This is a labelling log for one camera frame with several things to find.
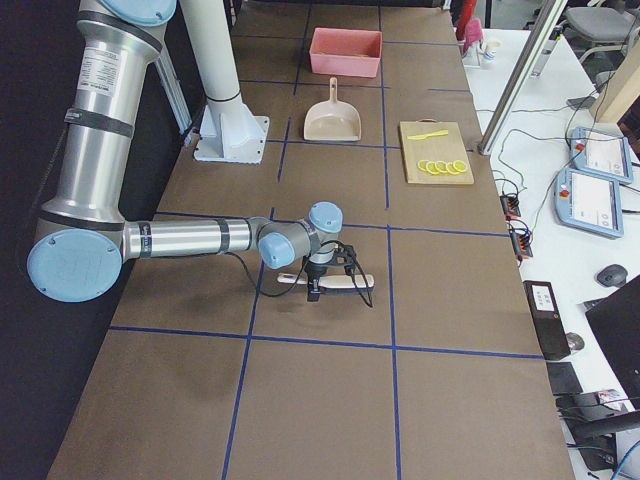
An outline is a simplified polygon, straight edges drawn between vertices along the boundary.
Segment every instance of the white table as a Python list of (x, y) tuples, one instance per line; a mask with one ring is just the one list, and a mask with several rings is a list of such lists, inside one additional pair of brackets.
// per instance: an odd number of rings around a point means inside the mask
[[(493, 110), (507, 83), (528, 31), (485, 30), (485, 39), (497, 39), (502, 45), (492, 61), (483, 61), (481, 66), (466, 67), (467, 79), (474, 96), (477, 110)], [(514, 110), (558, 109), (566, 100), (593, 93), (593, 86), (565, 39), (556, 46), (542, 75), (527, 80)], [(503, 172), (506, 178), (521, 184), (518, 174), (500, 163), (498, 156), (503, 140), (511, 129), (521, 129), (531, 135), (557, 140), (539, 141), (519, 132), (509, 134), (504, 142), (501, 158), (509, 166), (520, 171), (524, 177), (524, 190), (520, 198), (522, 219), (529, 227), (542, 205), (548, 185), (558, 170), (569, 160), (568, 147), (564, 141), (565, 129), (574, 111), (565, 108), (557, 112), (513, 112), (493, 147), (492, 168)], [(486, 128), (491, 112), (478, 112), (480, 125)], [(591, 126), (593, 117), (588, 110), (579, 111), (571, 121), (575, 126)], [(619, 132), (615, 125), (595, 124), (600, 130)], [(640, 188), (640, 171), (634, 171), (634, 188)], [(497, 182), (501, 190), (504, 182)], [(513, 187), (505, 184), (505, 191)], [(640, 195), (622, 189), (623, 208), (640, 209)], [(522, 263), (520, 274), (523, 280), (549, 281), (562, 317), (566, 332), (578, 333), (585, 340), (581, 352), (566, 358), (572, 361), (578, 379), (585, 392), (601, 389), (622, 388), (613, 374), (584, 315), (582, 302), (602, 298), (611, 294), (613, 288), (605, 288), (595, 281), (595, 275), (607, 265), (618, 263), (629, 272), (629, 279), (640, 274), (640, 218), (624, 215), (625, 235), (621, 239), (609, 240), (591, 233), (561, 225), (554, 211), (553, 191), (542, 205), (532, 244), (533, 258)], [(589, 479), (587, 469), (577, 451), (571, 452), (576, 478)], [(601, 479), (610, 472), (601, 472)]]

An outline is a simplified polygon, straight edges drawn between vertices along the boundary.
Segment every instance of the pink object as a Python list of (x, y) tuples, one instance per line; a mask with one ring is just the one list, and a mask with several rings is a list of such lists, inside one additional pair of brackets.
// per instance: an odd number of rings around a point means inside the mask
[(469, 47), (473, 45), (474, 42), (479, 42), (482, 40), (482, 23), (479, 18), (473, 18), (467, 23), (467, 26), (464, 29), (464, 50), (463, 53), (469, 50)]
[(382, 56), (382, 33), (318, 27), (309, 55), (313, 73), (373, 78)]

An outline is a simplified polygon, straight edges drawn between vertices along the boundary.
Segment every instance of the dustpan handle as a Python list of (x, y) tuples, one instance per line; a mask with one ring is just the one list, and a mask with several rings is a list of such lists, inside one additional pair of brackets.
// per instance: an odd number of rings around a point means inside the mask
[(329, 101), (338, 103), (338, 79), (336, 77), (331, 77), (329, 80)]

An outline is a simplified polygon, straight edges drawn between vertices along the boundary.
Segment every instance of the dustpan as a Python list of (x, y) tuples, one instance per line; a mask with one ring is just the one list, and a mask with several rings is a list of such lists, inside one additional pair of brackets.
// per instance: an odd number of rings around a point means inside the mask
[(325, 142), (360, 140), (360, 114), (353, 105), (338, 100), (338, 79), (329, 81), (329, 100), (316, 103), (304, 119), (304, 139)]

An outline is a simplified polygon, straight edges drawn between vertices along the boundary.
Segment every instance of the white pillar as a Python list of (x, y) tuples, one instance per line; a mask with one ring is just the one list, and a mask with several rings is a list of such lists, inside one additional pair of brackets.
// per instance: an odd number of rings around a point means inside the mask
[(207, 95), (195, 158), (260, 163), (269, 119), (242, 102), (222, 0), (182, 0), (182, 12)]

